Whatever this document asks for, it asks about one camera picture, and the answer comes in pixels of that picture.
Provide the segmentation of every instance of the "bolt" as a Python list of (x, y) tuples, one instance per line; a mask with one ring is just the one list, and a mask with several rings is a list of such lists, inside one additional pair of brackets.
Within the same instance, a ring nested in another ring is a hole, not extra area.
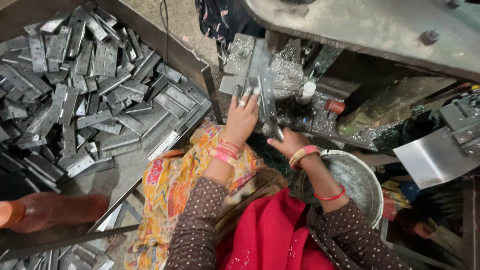
[(289, 82), (293, 81), (295, 79), (295, 74), (293, 73), (288, 73), (287, 75), (285, 75), (285, 79)]
[(425, 45), (432, 45), (433, 43), (437, 42), (440, 38), (440, 34), (437, 32), (436, 29), (425, 31), (420, 35), (420, 40)]

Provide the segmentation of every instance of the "brown polka dot sleeve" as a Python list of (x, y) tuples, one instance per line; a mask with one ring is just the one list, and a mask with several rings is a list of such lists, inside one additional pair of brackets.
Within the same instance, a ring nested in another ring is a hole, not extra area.
[(340, 269), (411, 270), (386, 247), (353, 201), (325, 214), (311, 208), (307, 214), (310, 234)]
[(173, 231), (165, 270), (215, 269), (215, 221), (225, 196), (224, 186), (198, 179)]

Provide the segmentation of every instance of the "pile of metal hinges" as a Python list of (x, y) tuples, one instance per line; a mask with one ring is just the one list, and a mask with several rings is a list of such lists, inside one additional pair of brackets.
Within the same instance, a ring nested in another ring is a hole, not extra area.
[(114, 262), (105, 254), (108, 243), (97, 239), (23, 259), (12, 259), (2, 265), (2, 270), (109, 270)]
[(152, 159), (211, 108), (201, 88), (92, 2), (24, 29), (0, 43), (0, 142), (10, 150), (0, 158), (29, 171), (37, 192), (38, 180), (60, 192), (62, 177), (113, 168), (118, 154), (144, 147)]

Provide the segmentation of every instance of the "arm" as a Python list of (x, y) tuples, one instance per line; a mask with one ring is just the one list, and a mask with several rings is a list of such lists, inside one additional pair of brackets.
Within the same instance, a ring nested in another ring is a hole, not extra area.
[[(310, 144), (307, 137), (288, 128), (284, 129), (284, 142), (269, 139), (268, 143), (282, 152), (288, 159)], [(317, 154), (310, 154), (300, 160), (300, 166), (306, 171), (315, 193), (320, 197), (334, 197), (342, 188), (331, 175)], [(353, 201), (345, 194), (335, 200), (319, 200), (323, 214), (309, 211), (307, 224), (314, 230), (314, 237), (321, 241), (325, 235), (335, 243), (324, 243), (334, 254), (340, 247), (345, 255), (365, 269), (409, 269), (386, 247), (375, 231), (368, 228), (363, 215)]]
[[(242, 97), (246, 106), (232, 98), (223, 139), (242, 147), (258, 120), (257, 96)], [(187, 205), (173, 231), (165, 270), (216, 268), (216, 216), (220, 212), (232, 166), (212, 157), (190, 192)]]

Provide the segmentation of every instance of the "white cylinder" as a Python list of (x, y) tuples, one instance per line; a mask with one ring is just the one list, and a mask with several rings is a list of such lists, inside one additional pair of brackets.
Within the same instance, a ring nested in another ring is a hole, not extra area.
[(307, 104), (310, 99), (312, 99), (313, 94), (315, 93), (315, 89), (317, 88), (317, 85), (314, 82), (306, 82), (303, 85), (303, 95), (301, 97), (297, 97), (296, 101), (300, 105), (305, 105)]

